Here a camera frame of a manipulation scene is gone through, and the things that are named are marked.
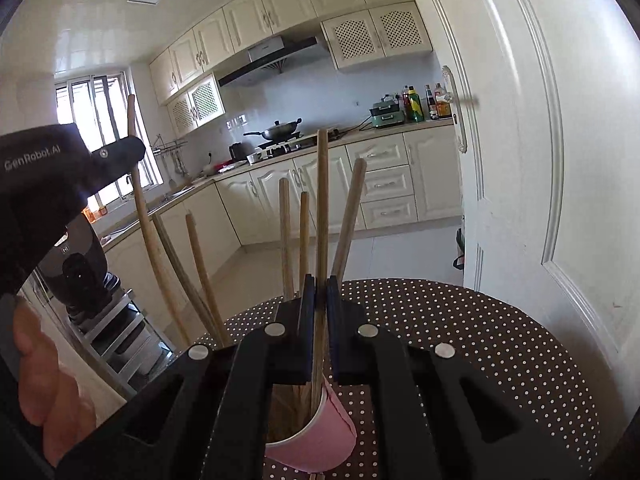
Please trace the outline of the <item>person left hand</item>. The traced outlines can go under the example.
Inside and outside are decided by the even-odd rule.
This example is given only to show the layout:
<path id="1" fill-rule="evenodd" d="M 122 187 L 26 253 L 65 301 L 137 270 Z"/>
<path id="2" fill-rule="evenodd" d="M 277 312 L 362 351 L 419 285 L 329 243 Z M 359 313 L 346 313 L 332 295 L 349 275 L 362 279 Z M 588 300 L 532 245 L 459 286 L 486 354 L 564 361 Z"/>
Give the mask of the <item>person left hand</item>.
<path id="1" fill-rule="evenodd" d="M 40 318 L 18 296 L 13 339 L 20 352 L 18 402 L 23 415 L 42 429 L 43 455 L 52 466 L 96 429 L 96 408 L 76 378 L 58 360 L 58 349 L 41 329 Z"/>

